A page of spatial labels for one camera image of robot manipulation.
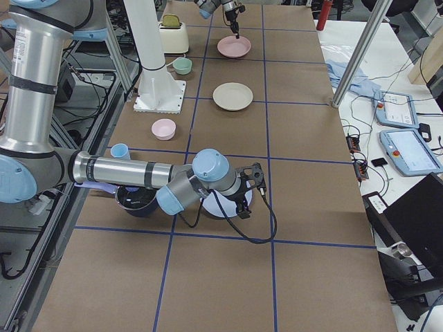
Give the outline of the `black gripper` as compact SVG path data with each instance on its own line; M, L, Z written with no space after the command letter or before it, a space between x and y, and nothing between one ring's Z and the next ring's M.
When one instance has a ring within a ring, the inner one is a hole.
M241 219L248 219L251 211L248 209L246 193L254 188L264 193L264 172L260 163L235 169L240 185L237 191L230 196L236 204L236 214Z
M245 11L245 5L241 2L223 2L222 8L224 10L226 19L231 24L234 24L235 38L239 39L239 24L237 22L237 17L239 13L243 13Z

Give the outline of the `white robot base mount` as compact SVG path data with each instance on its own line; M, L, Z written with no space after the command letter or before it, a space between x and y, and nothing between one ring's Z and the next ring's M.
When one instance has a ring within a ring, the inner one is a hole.
M142 67L134 110L180 113L186 82L175 80L167 70L154 2L126 0L124 4Z

